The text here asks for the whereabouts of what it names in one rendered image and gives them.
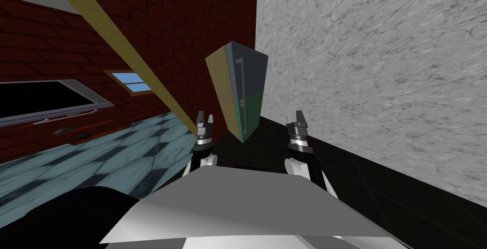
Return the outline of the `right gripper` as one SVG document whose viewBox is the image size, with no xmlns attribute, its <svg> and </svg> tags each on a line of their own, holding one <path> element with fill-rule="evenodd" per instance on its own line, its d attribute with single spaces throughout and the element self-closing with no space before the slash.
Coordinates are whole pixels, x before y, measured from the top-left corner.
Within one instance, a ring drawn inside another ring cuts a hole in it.
<svg viewBox="0 0 487 249">
<path fill-rule="evenodd" d="M 304 114 L 302 110 L 296 111 L 296 122 L 290 123 L 289 115 L 286 115 L 286 128 L 290 138 L 293 137 L 307 137 L 308 136 L 308 125 L 305 122 Z"/>
</svg>

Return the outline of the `tan fridge cabinet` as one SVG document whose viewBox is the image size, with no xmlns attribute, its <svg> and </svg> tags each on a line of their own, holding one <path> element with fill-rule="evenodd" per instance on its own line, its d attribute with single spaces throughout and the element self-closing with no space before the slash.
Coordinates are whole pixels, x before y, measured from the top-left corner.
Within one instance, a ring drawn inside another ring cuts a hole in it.
<svg viewBox="0 0 487 249">
<path fill-rule="evenodd" d="M 234 106 L 236 103 L 233 103 L 232 101 L 232 89 L 225 46 L 209 55 L 205 61 L 224 115 L 227 129 L 239 139 Z"/>
</svg>

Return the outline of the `wood framed window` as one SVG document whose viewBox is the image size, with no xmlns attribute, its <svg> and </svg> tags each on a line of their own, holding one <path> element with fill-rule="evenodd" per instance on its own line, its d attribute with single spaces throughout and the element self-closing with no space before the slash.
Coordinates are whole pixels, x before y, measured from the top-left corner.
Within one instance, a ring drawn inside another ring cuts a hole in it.
<svg viewBox="0 0 487 249">
<path fill-rule="evenodd" d="M 104 72 L 122 86 L 130 96 L 142 96 L 154 93 L 145 81 L 131 70 L 104 70 Z"/>
</svg>

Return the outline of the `red oven with glass door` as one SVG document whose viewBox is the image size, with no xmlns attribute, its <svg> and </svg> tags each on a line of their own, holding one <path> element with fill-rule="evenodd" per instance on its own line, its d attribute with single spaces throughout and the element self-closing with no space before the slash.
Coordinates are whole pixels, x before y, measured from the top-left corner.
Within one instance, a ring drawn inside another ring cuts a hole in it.
<svg viewBox="0 0 487 249">
<path fill-rule="evenodd" d="M 128 126 L 113 103 L 75 79 L 0 82 L 0 164 Z"/>
</svg>

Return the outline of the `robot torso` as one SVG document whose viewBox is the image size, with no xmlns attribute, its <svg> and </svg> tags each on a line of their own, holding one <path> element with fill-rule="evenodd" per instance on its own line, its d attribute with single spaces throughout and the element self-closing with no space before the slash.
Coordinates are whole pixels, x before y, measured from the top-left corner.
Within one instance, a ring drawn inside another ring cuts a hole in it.
<svg viewBox="0 0 487 249">
<path fill-rule="evenodd" d="M 409 249 L 310 180 L 203 166 L 151 193 L 102 239 L 110 248 Z"/>
</svg>

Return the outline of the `green fridge door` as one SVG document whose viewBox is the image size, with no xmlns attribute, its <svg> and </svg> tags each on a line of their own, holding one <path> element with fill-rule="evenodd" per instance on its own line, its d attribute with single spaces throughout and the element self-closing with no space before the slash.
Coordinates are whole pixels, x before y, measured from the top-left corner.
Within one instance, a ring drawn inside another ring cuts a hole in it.
<svg viewBox="0 0 487 249">
<path fill-rule="evenodd" d="M 242 133 L 243 119 L 241 118 L 242 109 L 239 104 L 235 104 L 235 112 L 237 118 L 237 126 L 239 139 L 242 143 L 249 138 L 249 136 L 255 131 L 259 126 L 261 108 L 262 108 L 263 92 L 257 94 L 246 100 L 246 116 L 247 116 L 247 129 L 248 134 Z"/>
</svg>

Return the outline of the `grey fridge door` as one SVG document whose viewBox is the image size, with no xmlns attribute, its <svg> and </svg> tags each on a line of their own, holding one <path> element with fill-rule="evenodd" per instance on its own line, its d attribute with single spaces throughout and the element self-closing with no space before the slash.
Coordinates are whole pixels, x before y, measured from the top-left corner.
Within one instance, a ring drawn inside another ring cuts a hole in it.
<svg viewBox="0 0 487 249">
<path fill-rule="evenodd" d="M 235 60 L 244 59 L 244 81 L 246 100 L 264 91 L 268 56 L 235 41 L 225 45 L 225 51 L 230 75 L 232 101 L 239 103 L 237 95 L 237 82 L 235 76 Z"/>
</svg>

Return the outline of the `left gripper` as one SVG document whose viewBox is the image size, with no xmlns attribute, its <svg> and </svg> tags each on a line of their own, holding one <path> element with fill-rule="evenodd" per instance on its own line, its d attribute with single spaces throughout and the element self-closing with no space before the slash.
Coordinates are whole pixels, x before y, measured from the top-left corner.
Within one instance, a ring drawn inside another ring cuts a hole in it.
<svg viewBox="0 0 487 249">
<path fill-rule="evenodd" d="M 198 111 L 196 118 L 197 138 L 208 139 L 212 137 L 214 129 L 214 115 L 209 115 L 208 121 L 205 122 L 205 113 L 203 110 Z"/>
</svg>

